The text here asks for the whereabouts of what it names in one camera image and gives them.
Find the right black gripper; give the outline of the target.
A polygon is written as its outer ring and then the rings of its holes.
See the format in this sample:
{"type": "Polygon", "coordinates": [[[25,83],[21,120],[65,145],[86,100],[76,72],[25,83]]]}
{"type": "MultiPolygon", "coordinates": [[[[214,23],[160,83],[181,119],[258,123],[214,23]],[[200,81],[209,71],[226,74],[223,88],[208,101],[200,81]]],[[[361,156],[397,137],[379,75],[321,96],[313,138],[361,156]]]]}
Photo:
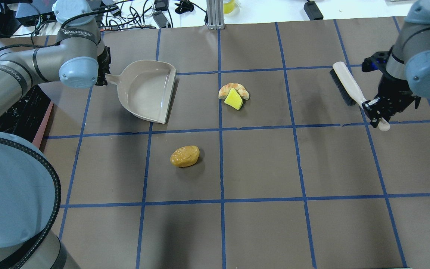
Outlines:
{"type": "Polygon", "coordinates": [[[371,101],[362,102],[361,108],[371,124],[378,124],[379,129],[390,129],[390,119],[403,112],[412,103],[415,109],[420,105],[421,97],[415,95],[406,80],[382,77],[378,93],[371,101]]]}

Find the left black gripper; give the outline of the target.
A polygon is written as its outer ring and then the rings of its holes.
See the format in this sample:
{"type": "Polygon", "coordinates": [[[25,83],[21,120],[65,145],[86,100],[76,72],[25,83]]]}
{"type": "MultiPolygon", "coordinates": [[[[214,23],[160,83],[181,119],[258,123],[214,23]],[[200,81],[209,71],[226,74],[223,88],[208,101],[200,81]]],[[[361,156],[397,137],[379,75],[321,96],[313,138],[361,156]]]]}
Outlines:
{"type": "Polygon", "coordinates": [[[97,56],[98,75],[95,86],[105,86],[108,84],[106,74],[110,74],[111,54],[110,47],[104,46],[102,52],[97,56]]]}

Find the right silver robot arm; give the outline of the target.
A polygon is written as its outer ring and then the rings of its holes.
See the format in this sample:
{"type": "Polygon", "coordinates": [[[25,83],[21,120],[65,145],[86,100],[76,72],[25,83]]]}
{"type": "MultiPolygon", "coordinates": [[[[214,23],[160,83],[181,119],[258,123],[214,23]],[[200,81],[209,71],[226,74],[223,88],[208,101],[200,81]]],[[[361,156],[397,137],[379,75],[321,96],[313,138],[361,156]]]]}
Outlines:
{"type": "Polygon", "coordinates": [[[399,36],[389,51],[365,58],[363,72],[382,73],[377,95],[363,102],[372,127],[389,121],[412,103],[430,99],[430,0],[418,0],[404,18],[399,36]]]}

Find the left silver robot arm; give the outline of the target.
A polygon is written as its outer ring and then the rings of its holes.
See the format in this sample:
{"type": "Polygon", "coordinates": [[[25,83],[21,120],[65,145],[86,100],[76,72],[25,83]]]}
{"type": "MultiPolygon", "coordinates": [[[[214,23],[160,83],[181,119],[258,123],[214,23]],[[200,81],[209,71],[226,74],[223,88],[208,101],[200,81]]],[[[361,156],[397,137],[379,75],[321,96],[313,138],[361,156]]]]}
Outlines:
{"type": "Polygon", "coordinates": [[[59,81],[88,89],[106,85],[110,49],[97,17],[116,6],[57,0],[61,24],[52,45],[0,48],[0,269],[78,269],[52,232],[62,203],[61,182],[39,145],[52,102],[39,87],[59,81]]]}

